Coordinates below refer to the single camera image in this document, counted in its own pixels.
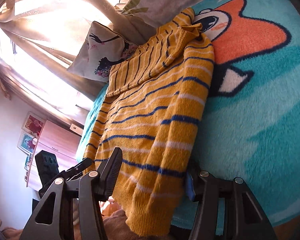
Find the drawer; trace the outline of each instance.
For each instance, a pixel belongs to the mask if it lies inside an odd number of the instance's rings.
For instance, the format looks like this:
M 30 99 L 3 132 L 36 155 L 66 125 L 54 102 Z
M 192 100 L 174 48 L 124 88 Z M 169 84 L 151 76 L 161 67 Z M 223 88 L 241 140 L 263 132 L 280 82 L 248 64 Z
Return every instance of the drawer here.
M 66 156 L 66 155 L 64 155 L 60 152 L 55 151 L 55 150 L 52 150 L 49 147 L 46 147 L 45 145 L 43 145 L 42 143 L 37 144 L 37 147 L 36 147 L 35 152 L 34 152 L 34 156 L 42 150 L 55 154 L 55 156 L 57 158 L 58 165 L 59 165 L 59 171 L 63 171 L 63 170 L 66 171 L 69 168 L 71 168 L 73 166 L 76 166 L 78 164 L 77 160 L 72 159 L 72 158 L 70 158 L 70 157 L 68 157 L 68 156 Z M 32 160 L 32 165 L 37 167 L 37 164 L 35 162 L 35 158 L 33 158 L 33 160 Z
M 30 174 L 28 178 L 28 187 L 36 191 L 39 191 L 42 188 L 41 180 L 36 166 L 30 166 Z
M 39 142 L 63 155 L 75 159 L 81 137 L 75 135 L 49 120 L 46 121 Z

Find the sweater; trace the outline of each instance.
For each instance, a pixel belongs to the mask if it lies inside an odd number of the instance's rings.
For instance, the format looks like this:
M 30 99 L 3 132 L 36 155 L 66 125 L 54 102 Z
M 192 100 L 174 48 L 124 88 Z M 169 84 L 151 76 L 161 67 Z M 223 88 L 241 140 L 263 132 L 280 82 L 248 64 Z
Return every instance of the sweater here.
M 140 236 L 169 232 L 212 78 L 214 53 L 189 8 L 114 65 L 84 157 L 123 162 L 113 197 Z

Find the pillow with leaf print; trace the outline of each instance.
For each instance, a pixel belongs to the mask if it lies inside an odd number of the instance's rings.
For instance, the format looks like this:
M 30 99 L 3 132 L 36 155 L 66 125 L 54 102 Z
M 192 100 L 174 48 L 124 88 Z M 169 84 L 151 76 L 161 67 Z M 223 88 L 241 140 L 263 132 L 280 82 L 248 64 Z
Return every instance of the pillow with leaf print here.
M 126 41 L 121 35 L 94 21 L 68 71 L 88 79 L 108 82 L 111 67 L 129 58 L 137 47 L 137 44 Z

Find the white wall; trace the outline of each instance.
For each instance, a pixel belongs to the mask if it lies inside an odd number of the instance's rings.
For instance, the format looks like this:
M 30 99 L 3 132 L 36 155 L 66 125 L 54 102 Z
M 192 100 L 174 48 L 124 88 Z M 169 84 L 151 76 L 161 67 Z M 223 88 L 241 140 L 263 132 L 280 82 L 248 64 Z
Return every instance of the white wall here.
M 36 191 L 26 187 L 24 164 L 26 154 L 17 148 L 21 127 L 31 106 L 16 95 L 11 101 L 0 91 L 0 219 L 3 227 L 21 229 L 32 211 Z

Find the metal screw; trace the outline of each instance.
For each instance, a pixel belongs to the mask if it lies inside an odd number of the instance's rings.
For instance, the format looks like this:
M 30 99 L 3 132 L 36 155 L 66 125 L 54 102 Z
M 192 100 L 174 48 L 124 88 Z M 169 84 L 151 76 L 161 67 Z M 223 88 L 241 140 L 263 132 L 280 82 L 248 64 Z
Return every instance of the metal screw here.
M 90 177 L 95 177 L 95 176 L 97 176 L 98 175 L 98 172 L 97 171 L 90 171 L 89 172 L 89 176 Z
M 236 177 L 236 178 L 234 179 L 234 181 L 235 181 L 236 183 L 238 183 L 238 184 L 242 184 L 242 183 L 243 183 L 243 179 L 240 178 L 240 177 Z
M 209 172 L 207 172 L 207 171 L 200 171 L 200 176 L 201 177 L 208 177 L 209 176 Z
M 63 182 L 63 178 L 57 178 L 54 183 L 60 185 Z

